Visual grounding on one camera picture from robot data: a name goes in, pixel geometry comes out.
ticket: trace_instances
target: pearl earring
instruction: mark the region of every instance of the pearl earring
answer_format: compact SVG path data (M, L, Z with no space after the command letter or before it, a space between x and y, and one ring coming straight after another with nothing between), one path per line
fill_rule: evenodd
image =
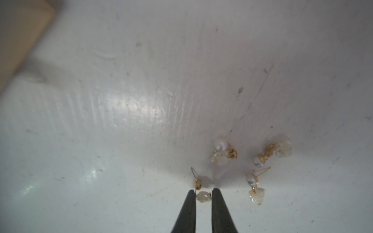
M276 155L277 157L288 157L293 153L293 144L289 140L284 140L276 144L270 144L265 153L259 154L251 158L253 164L257 167L262 167L266 161Z
M214 142L215 151L209 159L219 166L224 166L229 160L237 158L237 151L223 137L218 137Z
M255 175L254 173L246 175L246 181L251 186L251 191L249 191L249 197L251 198L251 201L257 205L261 205L263 203L264 198L264 189L257 187L257 185L259 184L258 176L265 173L269 169L271 169L271 167L265 169L258 175Z
M197 190L200 190L201 187L202 187L202 178L201 178L201 176L199 176L197 174L197 172L194 170L194 168L191 167L190 169L192 170L193 176L195 178L195 183L194 183L195 193L196 193L195 199L197 201L201 202L201 203L210 201L211 200L211 193L208 193L206 191L200 191L197 194Z
M194 178L195 178L195 183L194 183L194 187L195 187L195 192L197 193L197 190L200 190L201 189L201 187L202 187L202 181L201 181L201 179L200 179L200 176L198 176L198 178L197 178L197 176L195 175L195 170L194 170L194 168L190 168L191 170L192 170L192 173L193 173L193 176L194 176Z

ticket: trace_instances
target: white surface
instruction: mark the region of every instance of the white surface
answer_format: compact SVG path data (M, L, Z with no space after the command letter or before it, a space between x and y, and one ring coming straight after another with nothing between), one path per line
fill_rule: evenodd
M170 232L191 166L220 178L241 233L371 232L371 9L65 1L0 99L1 232ZM266 163L258 207L247 156L282 133L295 154ZM220 134L239 156L224 171Z

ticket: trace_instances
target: pearl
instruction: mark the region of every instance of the pearl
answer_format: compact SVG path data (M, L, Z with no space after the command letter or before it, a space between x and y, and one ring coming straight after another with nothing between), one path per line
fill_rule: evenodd
M246 181L251 187L255 187L258 184L258 180L253 174L247 174Z
M249 192L249 197L251 198L251 201L254 204L261 205L263 203L263 198L264 198L264 189L257 188L255 189L255 192L251 190Z
M197 201L204 203L211 200L211 193L200 191L195 198Z
M262 167L263 166L263 162L260 160L260 158L258 156L253 156L251 158L251 161L253 162L253 164L257 167Z
M214 142L215 150L226 151L228 149L228 141L222 137L219 137Z

